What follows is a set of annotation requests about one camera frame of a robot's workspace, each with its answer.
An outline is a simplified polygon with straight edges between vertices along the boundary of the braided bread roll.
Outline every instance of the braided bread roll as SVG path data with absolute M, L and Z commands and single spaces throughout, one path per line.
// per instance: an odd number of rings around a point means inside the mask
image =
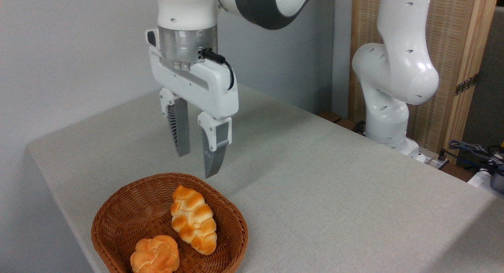
M 217 225 L 203 195 L 179 185 L 173 192 L 171 226 L 180 238 L 201 254 L 210 255 L 217 246 Z
M 134 273 L 173 273 L 180 265 L 177 242 L 169 236 L 141 239 L 130 262 Z

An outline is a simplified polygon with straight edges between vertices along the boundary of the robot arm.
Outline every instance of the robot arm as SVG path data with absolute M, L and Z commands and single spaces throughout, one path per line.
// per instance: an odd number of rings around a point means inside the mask
M 266 29 L 290 24 L 308 0 L 158 0 L 158 28 L 147 32 L 152 72 L 163 86 L 161 110 L 179 156 L 190 152 L 187 102 L 200 110 L 206 177 L 216 174 L 232 142 L 238 111 L 235 76 L 216 54 L 219 6 Z
M 428 101 L 439 83 L 425 41 L 429 3 L 380 0 L 377 25 L 384 43 L 363 45 L 352 61 L 366 102 L 366 137 L 421 161 L 418 144 L 406 138 L 406 104 Z

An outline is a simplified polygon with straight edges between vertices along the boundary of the brown woven basket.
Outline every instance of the brown woven basket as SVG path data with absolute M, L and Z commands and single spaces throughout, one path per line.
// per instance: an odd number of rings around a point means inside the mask
M 171 228 L 172 194 L 178 185 L 200 192 L 214 212 L 217 248 L 202 255 Z M 93 221 L 91 239 L 110 272 L 132 273 L 130 256 L 140 239 L 169 235 L 178 243 L 177 273 L 230 273 L 240 265 L 248 229 L 240 211 L 210 185 L 191 175 L 157 174 L 119 189 L 103 204 Z

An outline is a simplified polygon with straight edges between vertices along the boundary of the wooden panel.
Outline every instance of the wooden panel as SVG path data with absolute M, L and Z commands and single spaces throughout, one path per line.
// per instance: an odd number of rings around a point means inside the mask
M 458 81 L 475 75 L 480 67 L 486 45 L 486 39 L 490 31 L 490 25 L 495 11 L 496 0 L 476 0 L 475 9 L 469 25 L 469 32 L 465 44 L 463 61 Z M 471 106 L 474 87 L 455 96 L 448 120 L 446 136 L 443 147 L 448 148 L 448 143 L 455 139 L 461 140 L 464 135 L 467 116 Z
M 379 3 L 380 0 L 353 0 L 351 56 L 365 43 L 382 42 L 376 28 Z M 430 151 L 438 152 L 445 141 L 457 85 L 479 70 L 488 29 L 477 25 L 487 19 L 490 23 L 491 16 L 482 10 L 490 3 L 491 0 L 430 2 L 426 39 L 432 63 L 440 76 L 439 88 L 425 104 L 409 106 L 408 125 L 408 136 Z M 468 32 L 471 32 L 470 38 L 467 38 Z M 464 75 L 468 75 L 467 78 L 459 81 Z M 349 119 L 365 119 L 362 89 L 353 71 L 350 74 Z

